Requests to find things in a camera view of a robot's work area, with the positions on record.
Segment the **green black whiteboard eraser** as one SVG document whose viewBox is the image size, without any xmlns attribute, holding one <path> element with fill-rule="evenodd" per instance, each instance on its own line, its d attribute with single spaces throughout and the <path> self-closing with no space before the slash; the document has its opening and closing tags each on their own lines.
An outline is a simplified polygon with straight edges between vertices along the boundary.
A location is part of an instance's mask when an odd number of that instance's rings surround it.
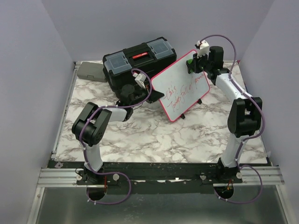
<svg viewBox="0 0 299 224">
<path fill-rule="evenodd" d="M 186 61 L 186 65 L 187 65 L 187 67 L 193 67 L 192 63 L 193 63 L 193 60 L 192 60 L 192 59 L 187 60 L 187 61 Z"/>
</svg>

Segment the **pink framed whiteboard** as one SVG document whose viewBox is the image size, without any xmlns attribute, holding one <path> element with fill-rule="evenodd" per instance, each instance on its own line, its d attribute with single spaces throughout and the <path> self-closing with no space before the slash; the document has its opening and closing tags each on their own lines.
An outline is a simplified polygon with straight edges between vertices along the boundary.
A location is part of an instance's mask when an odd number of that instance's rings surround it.
<svg viewBox="0 0 299 224">
<path fill-rule="evenodd" d="M 153 89 L 164 94 L 159 101 L 171 122 L 180 118 L 210 91 L 204 72 L 189 74 L 187 71 L 186 62 L 195 53 L 194 49 L 189 51 L 151 79 Z"/>
</svg>

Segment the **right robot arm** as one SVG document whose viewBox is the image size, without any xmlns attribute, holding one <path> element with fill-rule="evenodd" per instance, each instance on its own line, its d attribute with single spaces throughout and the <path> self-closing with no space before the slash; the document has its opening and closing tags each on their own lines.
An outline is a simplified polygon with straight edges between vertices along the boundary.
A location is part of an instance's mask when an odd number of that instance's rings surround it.
<svg viewBox="0 0 299 224">
<path fill-rule="evenodd" d="M 215 171 L 216 180 L 225 183 L 240 169 L 239 160 L 245 144 L 261 127 L 262 100 L 248 94 L 233 78 L 232 70 L 223 66 L 222 47 L 202 43 L 195 46 L 197 52 L 186 61 L 188 73 L 206 73 L 232 103 L 227 121 L 230 136 Z"/>
</svg>

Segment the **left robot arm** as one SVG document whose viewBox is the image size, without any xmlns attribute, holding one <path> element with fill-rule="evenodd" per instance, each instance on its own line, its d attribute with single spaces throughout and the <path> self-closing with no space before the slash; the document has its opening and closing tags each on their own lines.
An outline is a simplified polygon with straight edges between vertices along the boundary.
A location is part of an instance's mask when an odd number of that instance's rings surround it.
<svg viewBox="0 0 299 224">
<path fill-rule="evenodd" d="M 134 107 L 144 102 L 154 103 L 165 94 L 154 90 L 149 84 L 145 88 L 126 84 L 122 87 L 119 100 L 115 105 L 98 106 L 88 102 L 72 126 L 72 133 L 81 143 L 84 150 L 84 167 L 88 172 L 87 178 L 93 184 L 103 181 L 104 175 L 119 175 L 119 172 L 103 173 L 104 162 L 100 155 L 102 140 L 108 123 L 125 122 L 133 114 Z"/>
</svg>

